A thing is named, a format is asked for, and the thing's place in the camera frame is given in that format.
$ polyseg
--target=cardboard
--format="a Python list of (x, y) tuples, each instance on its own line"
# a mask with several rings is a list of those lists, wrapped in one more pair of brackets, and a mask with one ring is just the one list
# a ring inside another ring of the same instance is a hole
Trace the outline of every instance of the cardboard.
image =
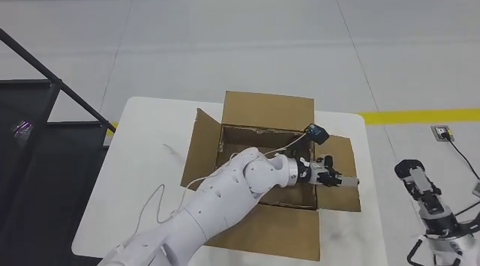
[[(298, 224), (298, 230), (288, 228)], [(240, 223), (206, 245), (252, 253), (319, 261), (320, 222), (317, 211), (257, 205)]]
[[(315, 145), (315, 158), (326, 154), (333, 156), (333, 166), (343, 176), (357, 176), (350, 139), (330, 136), (322, 145)], [(358, 187), (333, 188), (318, 185), (316, 186), (316, 199), (318, 207), (322, 209), (361, 211)]]
[[(312, 99), (228, 91), (221, 124), (197, 110), (181, 185), (186, 187), (192, 180), (211, 174), (231, 154), (251, 146), (261, 152), (285, 146), (313, 122)], [(322, 146), (305, 140), (299, 147), (311, 158), (330, 154), (339, 172), (345, 176), (356, 174), (348, 138), (330, 136)], [(192, 184), (190, 189), (196, 190), (199, 184)], [(310, 184), (274, 188), (240, 223), (207, 245), (319, 261), (317, 208), (360, 211), (358, 189)]]
[(303, 131), (313, 122), (311, 98), (234, 91), (225, 94), (222, 124)]

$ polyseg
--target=metal pole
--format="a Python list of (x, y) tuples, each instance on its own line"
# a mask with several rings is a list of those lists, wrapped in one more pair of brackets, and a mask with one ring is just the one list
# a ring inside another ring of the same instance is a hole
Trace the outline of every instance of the metal pole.
[(88, 111), (93, 117), (99, 120), (102, 124), (105, 124), (112, 132), (115, 132), (115, 127), (108, 122), (100, 113), (92, 108), (87, 102), (84, 101), (78, 94), (75, 93), (70, 87), (62, 82), (53, 72), (45, 67), (40, 61), (38, 61), (31, 53), (17, 43), (7, 32), (0, 28), (0, 40), (3, 41), (8, 47), (16, 52), (20, 57), (27, 61), (36, 70), (40, 71), (47, 79), (57, 83), (60, 89), (63, 90), (69, 97), (75, 100), (82, 108)]

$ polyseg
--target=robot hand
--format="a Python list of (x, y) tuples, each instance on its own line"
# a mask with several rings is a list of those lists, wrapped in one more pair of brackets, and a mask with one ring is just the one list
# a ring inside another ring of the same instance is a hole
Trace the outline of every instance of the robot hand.
[(395, 167), (408, 193), (420, 207), (418, 214), (426, 228), (406, 260), (412, 266), (423, 266), (412, 261), (417, 249), (426, 239), (437, 265), (480, 265), (479, 244), (473, 233), (480, 230), (480, 214), (471, 222), (459, 223), (452, 210), (442, 201), (442, 191), (425, 174), (418, 160), (403, 160)]

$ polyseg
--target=white table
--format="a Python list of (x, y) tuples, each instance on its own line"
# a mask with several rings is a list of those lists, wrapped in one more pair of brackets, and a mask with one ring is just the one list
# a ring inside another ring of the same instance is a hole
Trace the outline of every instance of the white table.
[[(177, 208), (197, 107), (221, 120), (220, 103), (129, 99), (73, 241), (73, 253), (103, 257), (128, 238), (141, 207), (159, 184), (166, 185), (160, 217), (165, 219)], [(350, 138), (362, 209), (361, 213), (320, 211), (320, 262), (202, 247), (189, 265), (388, 265), (363, 118), (315, 112), (315, 122), (332, 135)], [(185, 200), (192, 194), (189, 190)], [(145, 209), (140, 231), (157, 225), (158, 199), (157, 194)]]

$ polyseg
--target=yellow tape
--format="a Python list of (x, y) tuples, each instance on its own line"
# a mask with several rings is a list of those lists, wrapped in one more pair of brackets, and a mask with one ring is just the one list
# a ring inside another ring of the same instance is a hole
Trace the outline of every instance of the yellow tape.
[(480, 121), (480, 108), (445, 109), (445, 110), (414, 110), (414, 111), (383, 111), (357, 113), (366, 124), (433, 124), (462, 121)]

